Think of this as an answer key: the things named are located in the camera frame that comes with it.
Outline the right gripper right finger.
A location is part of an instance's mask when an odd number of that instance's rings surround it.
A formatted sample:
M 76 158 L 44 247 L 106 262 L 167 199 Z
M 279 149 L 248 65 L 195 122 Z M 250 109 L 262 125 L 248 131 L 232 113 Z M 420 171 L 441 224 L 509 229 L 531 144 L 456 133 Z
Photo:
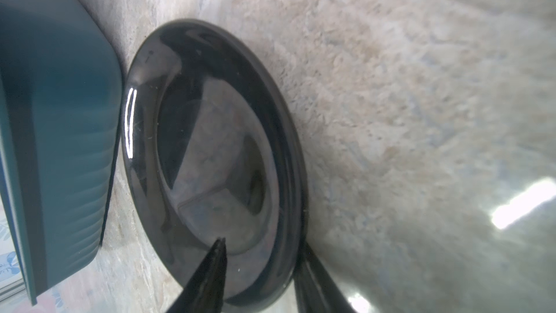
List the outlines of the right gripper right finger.
M 298 260 L 294 285 L 299 312 L 356 312 L 307 243 Z

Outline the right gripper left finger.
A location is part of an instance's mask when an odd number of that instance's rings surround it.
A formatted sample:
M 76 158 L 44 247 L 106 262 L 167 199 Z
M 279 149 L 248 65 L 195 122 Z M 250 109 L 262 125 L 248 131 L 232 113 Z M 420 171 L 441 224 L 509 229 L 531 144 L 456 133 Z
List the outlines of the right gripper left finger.
M 167 313 L 220 313 L 227 273 L 225 239 L 218 238 Z

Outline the black round plate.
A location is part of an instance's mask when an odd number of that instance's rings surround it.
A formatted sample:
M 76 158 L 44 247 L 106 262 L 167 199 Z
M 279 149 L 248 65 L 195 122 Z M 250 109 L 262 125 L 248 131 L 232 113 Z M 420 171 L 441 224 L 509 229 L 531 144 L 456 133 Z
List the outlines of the black round plate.
M 306 240 L 306 167 L 282 93 L 241 40 L 191 19 L 151 33 L 125 82 L 122 150 L 140 222 L 179 284 L 224 239 L 223 310 L 281 297 Z

